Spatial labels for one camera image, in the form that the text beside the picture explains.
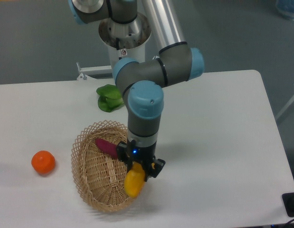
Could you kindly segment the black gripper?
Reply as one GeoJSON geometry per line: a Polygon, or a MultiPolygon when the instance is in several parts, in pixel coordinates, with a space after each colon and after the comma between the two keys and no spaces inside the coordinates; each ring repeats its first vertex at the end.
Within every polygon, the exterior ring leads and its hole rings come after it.
{"type": "Polygon", "coordinates": [[[117,158],[123,162],[127,171],[130,171],[134,162],[139,163],[145,171],[144,181],[149,178],[156,178],[166,164],[163,159],[155,158],[156,143],[148,147],[139,147],[136,145],[136,140],[127,142],[120,141],[116,146],[117,158]]]}

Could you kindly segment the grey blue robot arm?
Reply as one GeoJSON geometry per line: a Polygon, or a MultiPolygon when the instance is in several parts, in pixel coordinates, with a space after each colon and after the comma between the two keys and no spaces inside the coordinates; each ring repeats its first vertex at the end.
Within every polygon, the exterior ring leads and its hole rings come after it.
{"type": "Polygon", "coordinates": [[[78,23],[100,22],[99,35],[115,48],[114,82],[128,110],[127,141],[117,147],[127,169],[142,166],[144,178],[157,177],[165,161],[155,157],[164,107],[163,88],[189,81],[204,72],[204,59],[190,48],[170,0],[71,0],[78,23]]]}

